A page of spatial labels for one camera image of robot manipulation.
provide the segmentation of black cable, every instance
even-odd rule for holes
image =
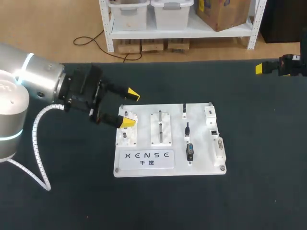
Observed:
[[[101,34],[103,34],[104,31],[105,31],[105,30],[102,30],[102,31],[101,31],[99,34],[97,34],[96,37],[94,37],[94,38],[91,38],[91,37],[88,37],[88,36],[80,36],[80,37],[77,37],[77,38],[74,39],[73,44],[74,44],[75,46],[85,46],[85,45],[87,45],[87,44],[89,44],[89,43],[91,43],[91,42],[95,42],[96,45],[99,47],[99,49],[100,49],[102,52],[104,52],[105,54],[108,54],[108,55],[110,55],[110,56],[112,56],[112,57],[116,57],[116,58],[123,59],[123,63],[124,63],[126,60],[129,60],[129,61],[137,61],[137,60],[140,60],[140,59],[142,58],[142,53],[141,53],[141,52],[140,52],[140,57],[139,57],[139,58],[136,58],[136,59],[129,59],[129,58],[127,58],[127,57],[128,57],[128,55],[130,55],[130,54],[127,54],[125,57],[120,57],[120,56],[116,56],[116,55],[113,55],[113,54],[109,54],[108,52],[104,51],[104,50],[100,47],[100,45],[96,42],[96,40],[95,40],[95,39],[98,38]],[[85,43],[81,43],[81,44],[76,43],[76,41],[77,41],[78,39],[81,39],[81,38],[88,38],[88,39],[90,39],[90,41],[85,42]]]

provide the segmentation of dark gray table mat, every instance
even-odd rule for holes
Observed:
[[[97,64],[139,104],[212,102],[227,174],[114,178],[116,130],[78,111],[51,111],[38,130],[52,190],[9,163],[0,165],[4,230],[306,229],[307,79],[256,76],[260,61]],[[67,72],[89,64],[65,64]],[[108,94],[104,111],[134,104]],[[44,107],[31,101],[15,160],[39,171],[31,129]]]

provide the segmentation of wooden floor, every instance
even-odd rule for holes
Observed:
[[[0,0],[0,42],[53,61],[122,62],[95,44],[73,45],[74,38],[93,37],[102,29],[98,0]],[[104,35],[97,41],[106,48]],[[247,42],[247,38],[192,39],[186,54],[144,54],[138,62],[259,59],[300,53],[298,43],[265,44],[260,37],[255,50],[247,50]]]

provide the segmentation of yellow object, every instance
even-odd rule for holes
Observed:
[[[133,94],[133,95],[136,95],[136,96],[138,96],[139,98],[141,97],[141,96],[139,96],[135,91],[133,91],[131,88],[128,88],[128,93]]]
[[[200,0],[199,9],[203,12],[205,10],[205,0]]]
[[[132,119],[124,117],[123,118],[123,123],[121,123],[119,128],[133,127],[135,125],[135,123],[136,123],[135,120],[132,120]]]
[[[256,74],[262,74],[262,63],[256,66]]]

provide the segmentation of shelf leg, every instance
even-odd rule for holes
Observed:
[[[113,40],[111,38],[111,28],[113,27],[113,25],[110,25],[108,0],[99,0],[99,6],[102,23],[104,25],[105,30],[107,50],[108,52],[114,52]]]
[[[267,3],[267,0],[259,0],[258,1],[258,7],[256,8],[255,19],[254,19],[254,23],[253,23],[253,29],[251,31],[251,35],[250,35],[249,42],[248,42],[248,49],[254,49],[255,48],[255,44],[256,44],[256,41],[257,41],[257,37],[258,37],[258,33],[259,33],[259,29],[260,29],[260,25],[261,25],[261,21],[262,21],[262,17],[263,17],[264,8],[265,8],[266,3]]]

